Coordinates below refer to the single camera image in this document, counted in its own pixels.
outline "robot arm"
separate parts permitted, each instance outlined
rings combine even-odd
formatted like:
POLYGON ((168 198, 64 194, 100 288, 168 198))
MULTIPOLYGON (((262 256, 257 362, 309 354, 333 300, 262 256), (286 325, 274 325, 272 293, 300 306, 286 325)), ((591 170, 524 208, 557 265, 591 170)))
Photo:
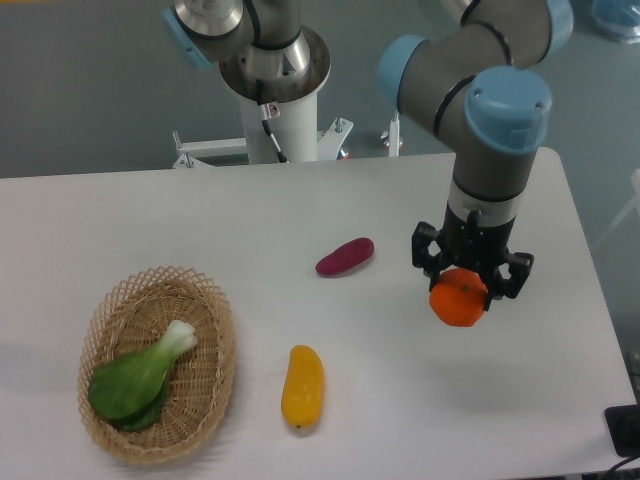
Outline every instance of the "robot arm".
POLYGON ((174 0, 163 18, 192 67, 218 62, 237 97, 249 163, 318 158, 317 92, 327 45, 301 25, 300 0, 174 0))
POLYGON ((252 44, 285 48, 301 31, 299 0, 177 0, 163 18, 195 68, 208 67, 252 44))
POLYGON ((518 295, 534 260, 507 248, 551 108, 544 80, 524 69, 566 43, 573 15, 568 0, 474 0, 461 25, 439 44, 397 39, 377 80, 400 113, 456 152, 443 227, 418 224, 413 265, 430 277, 430 290, 451 265, 477 272, 488 310, 518 295))

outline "gray floor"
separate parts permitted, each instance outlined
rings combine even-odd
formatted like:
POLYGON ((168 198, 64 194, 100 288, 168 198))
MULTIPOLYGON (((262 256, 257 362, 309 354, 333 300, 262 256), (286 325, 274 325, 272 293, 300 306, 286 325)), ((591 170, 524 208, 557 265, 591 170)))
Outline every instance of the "gray floor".
MULTIPOLYGON (((183 141, 237 138, 235 100, 216 69, 191 70, 160 20, 168 0, 61 0, 0 7, 0 178, 170 168, 183 141)), ((354 157, 386 155, 393 109, 375 88, 384 48, 419 33, 455 31, 437 0, 305 0, 303 19, 327 42, 331 77, 319 128, 355 122, 354 157)), ((570 42, 534 67, 554 109, 546 145, 561 156, 592 242, 631 198, 640 168, 640 45, 608 39, 589 1, 573 0, 570 42)), ((402 119, 403 154, 447 148, 402 119)), ((629 217, 594 254, 621 350, 640 350, 640 221, 629 217)))

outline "orange fruit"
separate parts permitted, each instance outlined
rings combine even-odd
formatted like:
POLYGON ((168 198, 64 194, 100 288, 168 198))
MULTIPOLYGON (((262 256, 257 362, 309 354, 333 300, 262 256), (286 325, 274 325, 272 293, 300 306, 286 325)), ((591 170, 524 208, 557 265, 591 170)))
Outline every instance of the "orange fruit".
POLYGON ((464 268, 442 272, 431 290, 429 305, 452 327, 471 327, 484 314, 487 287, 480 276, 464 268))

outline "wicker basket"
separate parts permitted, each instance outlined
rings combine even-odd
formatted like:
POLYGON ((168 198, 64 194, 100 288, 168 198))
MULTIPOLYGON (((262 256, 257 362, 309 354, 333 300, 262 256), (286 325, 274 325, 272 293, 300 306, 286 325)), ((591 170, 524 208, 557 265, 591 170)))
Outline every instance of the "wicker basket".
POLYGON ((127 463, 186 455, 207 441, 222 419, 235 358, 229 302, 212 280, 174 267, 140 272, 115 287, 91 321, 78 377, 82 422, 96 444, 127 463), (176 362, 160 419, 140 432, 116 430, 87 400, 94 369, 156 342, 172 320, 191 324, 198 343, 176 362))

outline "green vegetable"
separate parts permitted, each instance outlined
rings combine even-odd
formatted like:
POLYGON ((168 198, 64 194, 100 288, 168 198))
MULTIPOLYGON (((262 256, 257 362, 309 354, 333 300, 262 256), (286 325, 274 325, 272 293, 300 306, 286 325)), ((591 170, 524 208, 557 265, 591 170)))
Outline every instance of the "green vegetable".
POLYGON ((197 343, 194 332, 191 325, 174 320, 153 345, 96 369, 89 383, 91 407, 104 419, 124 426, 147 423, 159 415, 174 363, 197 343))
POLYGON ((150 427, 155 423, 156 420, 158 420, 158 418, 160 418, 162 407, 164 406, 164 402, 166 402, 168 395, 169 375, 164 378, 162 389, 160 390, 158 395, 156 395, 156 397, 151 401, 149 405, 147 405, 146 408, 138 412, 135 418, 126 420, 112 420, 111 424, 114 427, 126 432, 137 432, 150 427))

